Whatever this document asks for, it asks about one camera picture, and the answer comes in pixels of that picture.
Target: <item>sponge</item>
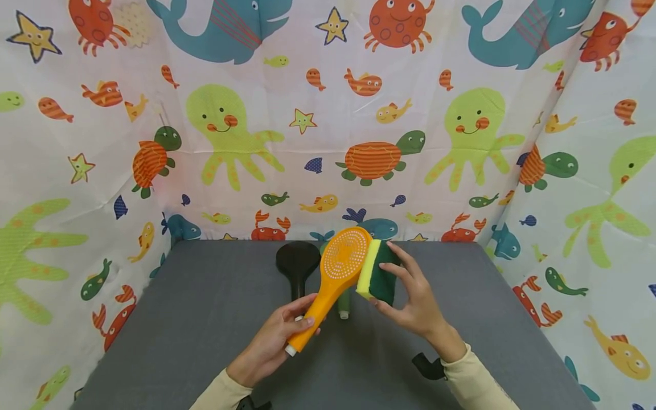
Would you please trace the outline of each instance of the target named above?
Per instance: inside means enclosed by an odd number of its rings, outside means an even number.
[[[365,262],[358,279],[358,292],[363,298],[376,298],[387,302],[390,306],[394,302],[394,287],[396,276],[382,270],[380,263],[401,264],[401,260],[387,246],[387,241],[374,239],[369,244]]]

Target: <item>beige sleeve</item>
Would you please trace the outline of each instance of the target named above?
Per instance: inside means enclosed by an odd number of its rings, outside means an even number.
[[[447,385],[464,410],[519,410],[467,344],[467,353],[445,363]]]
[[[239,401],[253,391],[232,380],[224,369],[198,396],[189,410],[235,410]]]

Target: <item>printed fabric backdrop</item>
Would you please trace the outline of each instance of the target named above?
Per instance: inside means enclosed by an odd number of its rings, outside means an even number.
[[[358,225],[480,242],[599,409],[653,409],[652,5],[1,2],[3,406],[83,394],[177,241]]]

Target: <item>gray table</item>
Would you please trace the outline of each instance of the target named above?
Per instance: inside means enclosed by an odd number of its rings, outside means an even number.
[[[289,302],[289,284],[274,264],[282,245],[176,245],[73,409],[188,409],[271,311]],[[447,319],[522,410],[593,409],[481,247],[400,245],[422,266]],[[306,289],[318,287],[317,270]],[[395,305],[405,300],[398,283]],[[355,293],[351,318],[342,321],[333,311],[321,329],[303,352],[257,386],[257,405],[270,400],[274,410],[460,408],[444,381],[424,379],[411,363],[420,352],[435,359],[429,345]]]

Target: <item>orange fish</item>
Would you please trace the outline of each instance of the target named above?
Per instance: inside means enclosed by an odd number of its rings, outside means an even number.
[[[97,106],[111,107],[123,102],[123,95],[121,95],[119,85],[116,81],[108,81],[106,83],[102,80],[99,81],[97,92],[89,90],[84,84],[82,84],[82,89],[84,90],[82,97],[89,98]]]
[[[65,119],[69,123],[73,122],[73,116],[65,113],[59,104],[57,104],[57,101],[50,97],[43,97],[39,100],[39,111],[48,118]]]
[[[375,95],[380,91],[380,88],[382,87],[382,80],[377,75],[369,75],[369,73],[364,73],[360,76],[360,78],[354,79],[350,68],[346,69],[344,78],[348,80],[348,85],[351,87],[353,92],[363,97],[370,97]]]
[[[171,69],[166,64],[162,66],[162,77],[164,77],[164,79],[173,86],[173,89],[177,89],[180,86],[180,84],[173,81],[173,74],[171,73]]]
[[[317,87],[319,91],[325,90],[325,85],[321,84],[321,74],[316,68],[310,68],[305,75],[311,86]]]
[[[615,115],[624,121],[624,125],[633,125],[636,122],[633,121],[631,117],[637,107],[638,103],[635,100],[621,100],[615,105]]]
[[[440,85],[446,88],[447,91],[453,89],[453,86],[451,85],[451,70],[442,71],[442,74],[440,74]]]

